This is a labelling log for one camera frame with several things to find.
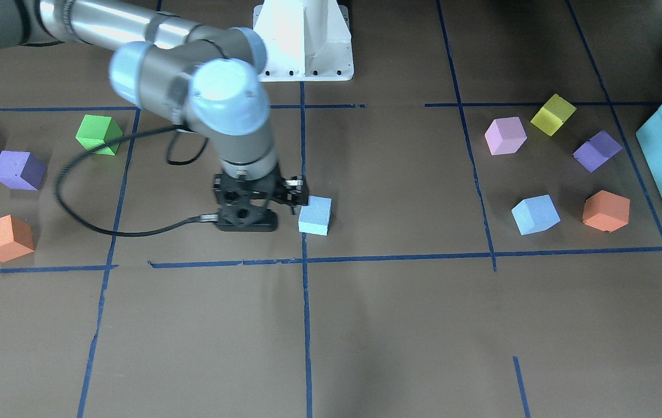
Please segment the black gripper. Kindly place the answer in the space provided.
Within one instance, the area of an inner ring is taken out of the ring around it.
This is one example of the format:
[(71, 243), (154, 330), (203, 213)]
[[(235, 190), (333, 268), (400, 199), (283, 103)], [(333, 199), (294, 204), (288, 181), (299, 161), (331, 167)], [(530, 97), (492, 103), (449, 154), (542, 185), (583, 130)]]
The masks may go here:
[(248, 180), (222, 172), (214, 175), (213, 193), (220, 206), (213, 223), (222, 231), (272, 232), (279, 225), (270, 202), (296, 207), (309, 204), (309, 183), (303, 175), (283, 178), (278, 166), (265, 177)]

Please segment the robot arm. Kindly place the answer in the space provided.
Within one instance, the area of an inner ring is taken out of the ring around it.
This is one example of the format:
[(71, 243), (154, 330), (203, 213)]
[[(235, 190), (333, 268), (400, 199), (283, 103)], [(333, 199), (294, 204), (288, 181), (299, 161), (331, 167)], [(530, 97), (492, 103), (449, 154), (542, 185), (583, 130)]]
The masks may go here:
[(248, 27), (217, 29), (122, 1), (0, 1), (0, 49), (79, 42), (113, 51), (117, 95), (171, 122), (144, 132), (200, 135), (222, 170), (213, 191), (219, 210), (181, 225), (223, 231), (273, 231), (269, 204), (306, 206), (303, 176), (283, 178), (267, 91), (258, 75), (267, 49)]

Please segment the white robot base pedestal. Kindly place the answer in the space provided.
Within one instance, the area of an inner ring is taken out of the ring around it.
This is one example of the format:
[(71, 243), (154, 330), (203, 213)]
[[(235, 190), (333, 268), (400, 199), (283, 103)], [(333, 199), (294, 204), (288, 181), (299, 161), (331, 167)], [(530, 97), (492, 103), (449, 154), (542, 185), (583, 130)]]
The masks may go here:
[(267, 50), (262, 82), (353, 79), (350, 8), (338, 1), (265, 1), (254, 7), (253, 30)]

